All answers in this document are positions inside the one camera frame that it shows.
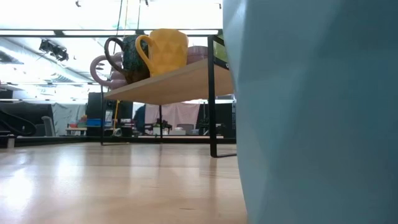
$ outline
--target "ceiling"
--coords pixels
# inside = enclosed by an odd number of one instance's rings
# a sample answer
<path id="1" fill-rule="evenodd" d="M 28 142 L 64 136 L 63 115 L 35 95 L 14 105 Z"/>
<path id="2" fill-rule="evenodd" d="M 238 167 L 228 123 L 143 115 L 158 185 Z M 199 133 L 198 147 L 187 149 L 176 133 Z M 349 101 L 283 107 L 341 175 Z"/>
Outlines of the ceiling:
<path id="1" fill-rule="evenodd" d="M 118 24 L 120 29 L 221 29 L 220 4 L 221 0 L 149 0 L 148 6 L 144 0 L 12 0 L 0 8 L 0 29 L 117 29 Z M 65 47 L 69 60 L 60 63 L 43 55 L 40 37 L 1 37 L 0 56 L 3 49 L 23 64 L 0 61 L 0 80 L 45 80 L 58 74 L 58 82 L 92 81 L 90 63 L 103 55 L 106 38 L 46 39 Z M 190 45 L 207 45 L 206 37 L 190 37 Z M 110 65 L 104 64 L 99 74 L 108 77 Z"/>

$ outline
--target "wooden floor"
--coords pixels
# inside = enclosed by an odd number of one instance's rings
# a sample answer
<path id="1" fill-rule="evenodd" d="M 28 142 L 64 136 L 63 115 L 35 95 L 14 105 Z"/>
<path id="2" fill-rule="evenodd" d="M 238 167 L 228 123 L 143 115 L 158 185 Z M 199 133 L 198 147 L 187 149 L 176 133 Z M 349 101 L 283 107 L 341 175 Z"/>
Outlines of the wooden floor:
<path id="1" fill-rule="evenodd" d="M 246 211 L 236 157 L 209 145 L 80 143 L 0 149 L 0 223 L 246 223 Z"/>

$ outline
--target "small table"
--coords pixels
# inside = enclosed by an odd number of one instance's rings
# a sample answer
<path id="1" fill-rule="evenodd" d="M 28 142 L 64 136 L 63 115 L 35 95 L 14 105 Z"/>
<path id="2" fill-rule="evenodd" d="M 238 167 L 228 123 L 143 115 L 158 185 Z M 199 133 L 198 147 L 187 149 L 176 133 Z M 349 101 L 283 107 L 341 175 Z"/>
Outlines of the small table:
<path id="1" fill-rule="evenodd" d="M 67 135 L 72 135 L 72 131 L 80 131 L 80 135 L 84 136 L 85 131 L 87 131 L 87 128 L 67 128 Z"/>

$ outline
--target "wooden shelf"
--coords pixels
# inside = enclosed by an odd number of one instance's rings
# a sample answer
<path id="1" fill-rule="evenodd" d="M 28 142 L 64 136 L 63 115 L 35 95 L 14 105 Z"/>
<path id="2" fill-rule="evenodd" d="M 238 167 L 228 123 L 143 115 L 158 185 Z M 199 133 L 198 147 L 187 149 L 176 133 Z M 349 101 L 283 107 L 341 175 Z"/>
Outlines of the wooden shelf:
<path id="1" fill-rule="evenodd" d="M 216 96 L 232 94 L 233 85 L 229 70 L 217 65 L 214 66 L 214 69 Z M 133 101 L 152 105 L 207 99 L 207 59 L 109 91 L 104 94 L 104 97 L 110 100 Z"/>

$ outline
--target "yellow mug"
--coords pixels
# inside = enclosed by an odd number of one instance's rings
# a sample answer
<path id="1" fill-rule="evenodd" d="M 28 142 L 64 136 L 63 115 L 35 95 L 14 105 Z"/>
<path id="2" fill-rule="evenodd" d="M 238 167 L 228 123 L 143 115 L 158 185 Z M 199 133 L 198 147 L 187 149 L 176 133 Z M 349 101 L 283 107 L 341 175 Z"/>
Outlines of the yellow mug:
<path id="1" fill-rule="evenodd" d="M 142 40 L 148 43 L 149 58 L 141 48 Z M 136 49 L 152 77 L 187 65 L 188 37 L 175 29 L 157 29 L 149 36 L 140 35 L 136 39 Z"/>

